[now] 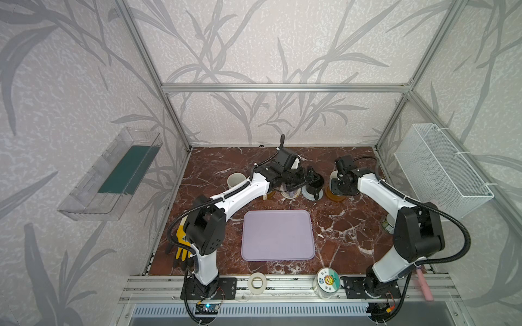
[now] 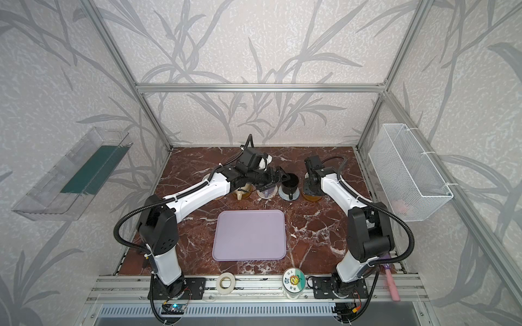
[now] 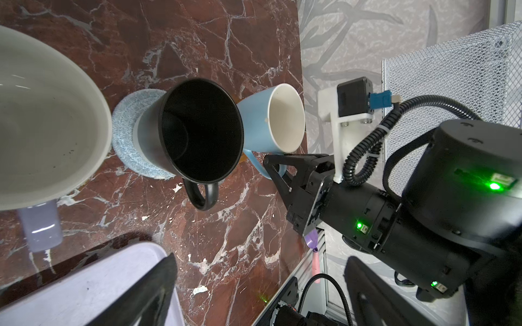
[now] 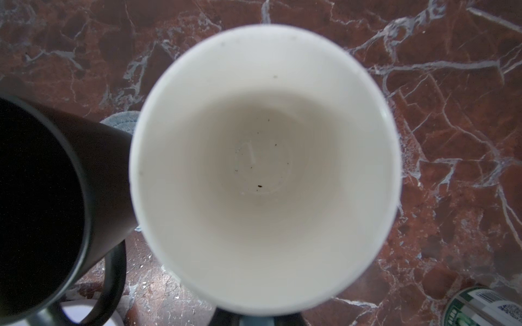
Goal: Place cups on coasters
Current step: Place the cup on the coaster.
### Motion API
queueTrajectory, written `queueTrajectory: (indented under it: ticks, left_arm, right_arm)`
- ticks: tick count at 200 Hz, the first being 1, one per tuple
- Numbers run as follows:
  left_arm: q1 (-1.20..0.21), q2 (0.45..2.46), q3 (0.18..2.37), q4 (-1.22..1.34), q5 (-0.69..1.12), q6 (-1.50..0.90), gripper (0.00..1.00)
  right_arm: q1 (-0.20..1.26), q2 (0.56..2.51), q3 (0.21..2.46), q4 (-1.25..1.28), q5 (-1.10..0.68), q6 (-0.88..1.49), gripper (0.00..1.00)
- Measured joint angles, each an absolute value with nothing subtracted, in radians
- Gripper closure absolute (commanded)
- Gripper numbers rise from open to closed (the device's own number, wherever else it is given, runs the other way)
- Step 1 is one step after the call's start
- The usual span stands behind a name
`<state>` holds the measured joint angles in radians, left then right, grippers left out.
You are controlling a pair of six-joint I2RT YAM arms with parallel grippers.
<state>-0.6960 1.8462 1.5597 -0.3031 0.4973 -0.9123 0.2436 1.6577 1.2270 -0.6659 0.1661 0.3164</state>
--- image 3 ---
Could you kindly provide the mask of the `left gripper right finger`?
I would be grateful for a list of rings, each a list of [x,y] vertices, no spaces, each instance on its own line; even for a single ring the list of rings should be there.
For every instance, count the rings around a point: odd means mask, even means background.
[[[348,259],[344,271],[357,325],[432,325],[360,259]]]

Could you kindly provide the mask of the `black mug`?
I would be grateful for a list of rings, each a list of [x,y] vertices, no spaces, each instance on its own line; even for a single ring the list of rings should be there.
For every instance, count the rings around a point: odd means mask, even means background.
[[[192,205],[208,211],[243,153],[243,121],[223,87],[195,78],[171,88],[140,115],[133,142],[143,159],[180,176]]]

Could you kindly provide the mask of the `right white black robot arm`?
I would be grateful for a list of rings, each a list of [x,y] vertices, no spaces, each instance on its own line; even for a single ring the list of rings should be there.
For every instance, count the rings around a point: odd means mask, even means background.
[[[403,115],[439,107],[454,119],[417,137],[386,161],[382,188],[368,183],[383,141]],[[349,153],[342,181],[327,154],[267,155],[264,167],[307,236],[319,223],[352,249],[416,286],[431,302],[464,289],[471,325],[521,324],[521,131],[483,121],[438,95],[394,102]]]

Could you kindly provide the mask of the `white mug blue handle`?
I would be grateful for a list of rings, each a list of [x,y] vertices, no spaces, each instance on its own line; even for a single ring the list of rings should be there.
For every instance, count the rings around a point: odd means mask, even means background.
[[[243,153],[258,172],[270,175],[254,156],[258,153],[293,153],[305,135],[305,110],[297,90],[279,84],[241,100],[237,107],[244,128]]]

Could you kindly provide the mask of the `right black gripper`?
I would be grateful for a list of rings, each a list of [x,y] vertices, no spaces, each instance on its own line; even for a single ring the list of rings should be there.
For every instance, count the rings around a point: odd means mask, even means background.
[[[300,235],[323,223],[358,251],[385,251],[399,208],[387,192],[369,183],[334,182],[334,157],[324,153],[269,154],[263,166],[285,203],[287,220]]]

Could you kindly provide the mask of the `grey round coaster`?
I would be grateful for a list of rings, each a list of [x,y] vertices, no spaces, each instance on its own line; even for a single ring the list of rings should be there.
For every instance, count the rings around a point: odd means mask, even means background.
[[[133,132],[141,114],[166,92],[143,89],[132,92],[119,102],[112,114],[112,147],[126,168],[143,177],[167,180],[174,174],[147,161],[134,147]]]

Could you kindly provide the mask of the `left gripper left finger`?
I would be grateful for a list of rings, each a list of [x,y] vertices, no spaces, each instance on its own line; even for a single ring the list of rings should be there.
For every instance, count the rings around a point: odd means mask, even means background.
[[[170,254],[89,325],[164,325],[177,277],[178,265]]]

